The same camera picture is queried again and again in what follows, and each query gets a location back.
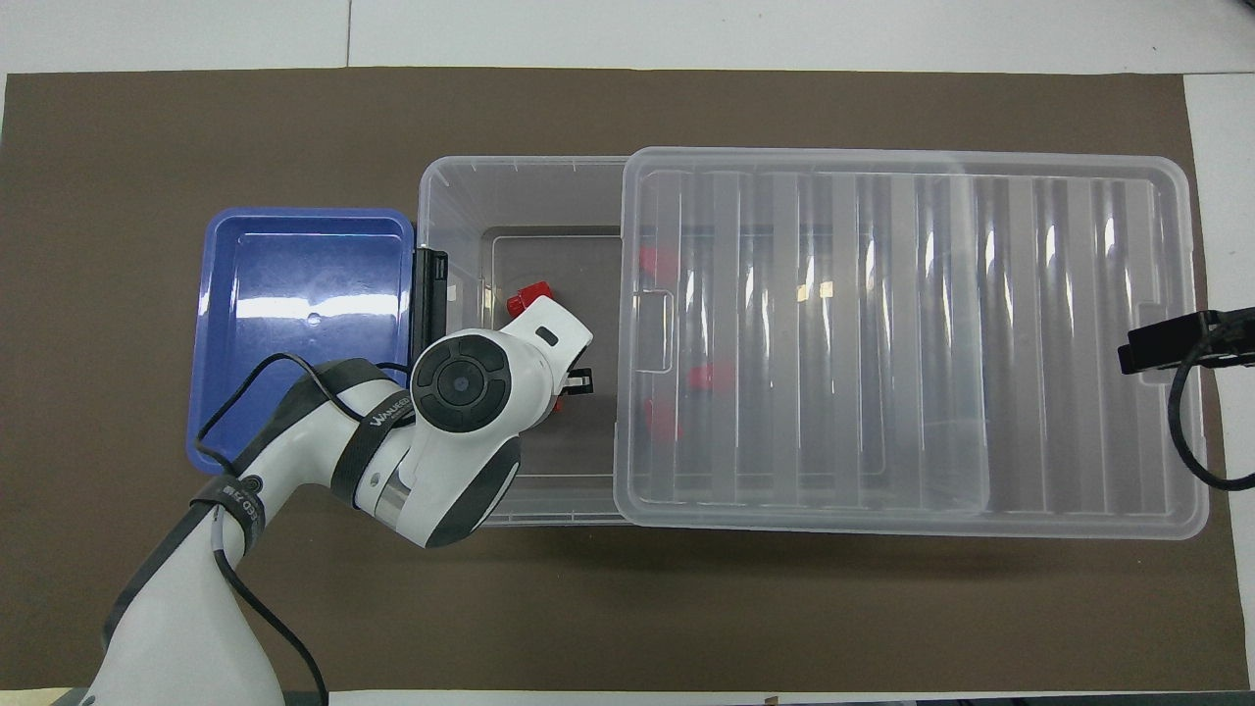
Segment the blue plastic tray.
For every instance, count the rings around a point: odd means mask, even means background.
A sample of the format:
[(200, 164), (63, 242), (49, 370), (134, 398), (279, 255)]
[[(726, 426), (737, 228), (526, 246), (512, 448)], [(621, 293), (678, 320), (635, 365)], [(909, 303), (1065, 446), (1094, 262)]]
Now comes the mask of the blue plastic tray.
[(233, 207), (206, 228), (184, 451), (270, 354), (311, 365), (410, 357), (414, 229), (394, 209)]

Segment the clear ribbed box lid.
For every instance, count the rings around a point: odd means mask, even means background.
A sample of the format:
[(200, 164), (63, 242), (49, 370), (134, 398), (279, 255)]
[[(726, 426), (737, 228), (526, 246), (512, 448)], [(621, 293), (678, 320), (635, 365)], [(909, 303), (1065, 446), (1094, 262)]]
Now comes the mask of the clear ribbed box lid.
[(629, 523), (1183, 540), (1210, 492), (1131, 330), (1192, 313), (1155, 155), (650, 147), (622, 173)]

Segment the black box latch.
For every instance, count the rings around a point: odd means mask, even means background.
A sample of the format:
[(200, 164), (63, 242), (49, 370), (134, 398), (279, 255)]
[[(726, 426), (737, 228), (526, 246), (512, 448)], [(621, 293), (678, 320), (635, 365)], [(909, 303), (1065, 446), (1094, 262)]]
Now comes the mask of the black box latch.
[(410, 285), (408, 367), (415, 370), (422, 354), (447, 335), (449, 260), (446, 251), (417, 247)]

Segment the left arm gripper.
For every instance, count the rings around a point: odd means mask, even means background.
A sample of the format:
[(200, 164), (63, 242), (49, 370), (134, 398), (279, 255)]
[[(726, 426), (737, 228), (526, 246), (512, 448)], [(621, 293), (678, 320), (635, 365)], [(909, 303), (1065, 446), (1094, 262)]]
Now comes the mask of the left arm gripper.
[(551, 398), (594, 393), (594, 371), (579, 366), (579, 357), (590, 347), (594, 334), (553, 298), (533, 301), (525, 313), (505, 326), (505, 334), (533, 350), (548, 376), (545, 384)]

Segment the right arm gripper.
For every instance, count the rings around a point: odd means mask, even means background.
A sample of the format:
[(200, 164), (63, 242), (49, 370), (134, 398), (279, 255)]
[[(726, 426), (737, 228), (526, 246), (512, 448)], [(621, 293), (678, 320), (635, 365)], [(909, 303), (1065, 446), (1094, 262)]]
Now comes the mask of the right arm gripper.
[(1130, 330), (1118, 347), (1121, 374), (1170, 370), (1216, 326), (1216, 367), (1255, 367), (1255, 307), (1199, 310)]

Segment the brown table mat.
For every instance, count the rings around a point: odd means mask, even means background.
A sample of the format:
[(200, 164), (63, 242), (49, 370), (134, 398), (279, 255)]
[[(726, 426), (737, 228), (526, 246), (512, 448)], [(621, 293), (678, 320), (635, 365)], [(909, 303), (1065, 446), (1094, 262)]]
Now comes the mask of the brown table mat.
[[(87, 686), (205, 482), (184, 416), (205, 228), (415, 214), (442, 155), (801, 145), (1163, 155), (1180, 76), (302, 69), (9, 76), (0, 688)], [(305, 487), (238, 572), (336, 691), (1246, 688), (1230, 509), (1188, 540), (487, 528), (444, 551)]]

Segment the clear plastic storage box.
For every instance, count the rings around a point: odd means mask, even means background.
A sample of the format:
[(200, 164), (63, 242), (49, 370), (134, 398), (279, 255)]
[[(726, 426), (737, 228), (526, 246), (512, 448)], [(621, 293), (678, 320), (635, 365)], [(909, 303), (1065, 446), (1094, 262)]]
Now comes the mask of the clear plastic storage box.
[[(420, 245), (447, 327), (547, 281), (595, 390), (526, 439), (498, 525), (973, 533), (989, 510), (976, 183), (937, 153), (645, 148), (447, 157)], [(676, 247), (674, 287), (639, 250)], [(730, 393), (686, 371), (732, 361)], [(656, 445), (645, 399), (684, 433)]]

